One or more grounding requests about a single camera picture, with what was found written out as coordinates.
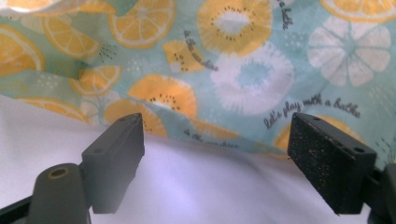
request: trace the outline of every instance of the cloth bag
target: cloth bag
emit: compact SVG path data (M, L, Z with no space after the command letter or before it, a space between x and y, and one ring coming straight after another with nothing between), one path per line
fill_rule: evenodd
M304 112L395 162L392 0L2 0L0 15L5 96L277 156Z

